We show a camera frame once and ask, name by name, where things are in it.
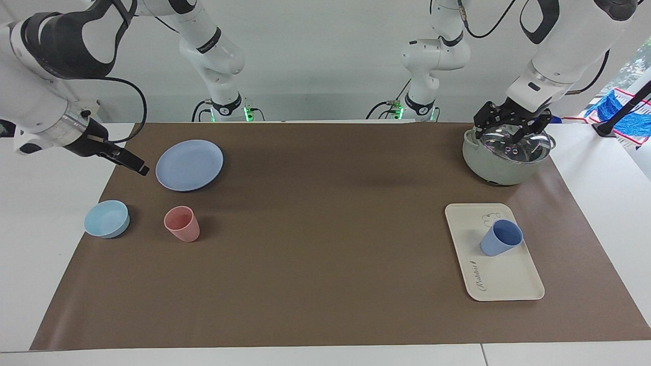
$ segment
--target blue cup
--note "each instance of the blue cup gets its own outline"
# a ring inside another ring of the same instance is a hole
[[[513,221],[500,219],[484,236],[481,248],[489,257],[502,254],[522,243],[522,230]]]

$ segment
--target pink cup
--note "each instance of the pink cup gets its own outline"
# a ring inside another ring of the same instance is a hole
[[[165,228],[186,243],[199,237],[199,222],[190,207],[179,206],[169,210],[163,220]]]

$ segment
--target pot handle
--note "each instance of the pot handle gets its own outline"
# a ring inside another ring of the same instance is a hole
[[[473,130],[466,131],[464,133],[464,140],[465,142],[469,143],[473,147],[473,149],[476,150],[479,148],[479,144],[477,143],[477,140],[475,140],[475,138],[471,136],[473,132],[474,132]]]
[[[549,149],[553,150],[556,147],[556,140],[551,135],[547,135],[547,137],[549,137],[549,142],[551,143],[551,147]]]

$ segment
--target cup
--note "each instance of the cup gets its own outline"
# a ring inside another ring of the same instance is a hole
[[[186,243],[199,237],[199,222],[190,207],[179,206],[169,210],[163,220],[165,228]]]
[[[482,239],[481,248],[489,257],[502,254],[522,244],[522,230],[513,221],[500,219],[495,221]]]

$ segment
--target pot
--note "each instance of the pot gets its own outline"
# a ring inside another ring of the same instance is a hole
[[[475,131],[464,134],[464,160],[475,174],[491,184],[513,186],[531,178],[556,147],[547,133],[523,137],[517,143],[511,136],[517,126],[494,127],[477,140]]]

